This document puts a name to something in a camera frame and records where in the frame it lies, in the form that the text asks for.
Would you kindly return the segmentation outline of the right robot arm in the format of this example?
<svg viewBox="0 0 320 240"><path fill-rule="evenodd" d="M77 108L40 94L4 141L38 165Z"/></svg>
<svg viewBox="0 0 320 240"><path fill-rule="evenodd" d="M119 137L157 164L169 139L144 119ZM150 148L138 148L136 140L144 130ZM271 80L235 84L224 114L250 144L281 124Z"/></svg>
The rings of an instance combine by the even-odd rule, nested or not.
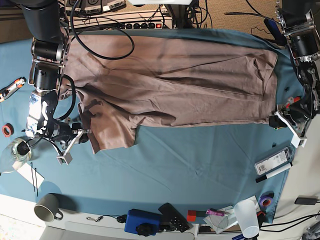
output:
<svg viewBox="0 0 320 240"><path fill-rule="evenodd" d="M65 122L76 103L74 81L64 74L71 45L65 7L59 0L19 0L17 4L33 35L28 83L34 91L29 98L25 133L29 138L57 142L62 149L72 142L86 142L87 138L77 136L79 123L69 125ZM72 102L63 116L55 118L63 80L70 83Z"/></svg>

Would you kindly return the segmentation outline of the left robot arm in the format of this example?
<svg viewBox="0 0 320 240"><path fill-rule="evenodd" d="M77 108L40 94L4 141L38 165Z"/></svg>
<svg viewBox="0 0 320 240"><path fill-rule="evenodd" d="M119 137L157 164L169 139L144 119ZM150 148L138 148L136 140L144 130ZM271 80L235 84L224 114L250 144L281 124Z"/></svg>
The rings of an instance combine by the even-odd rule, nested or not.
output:
<svg viewBox="0 0 320 240"><path fill-rule="evenodd" d="M314 0L281 0L276 5L290 61L303 87L298 101L280 108L293 126L305 125L320 113L320 36L314 21Z"/></svg>

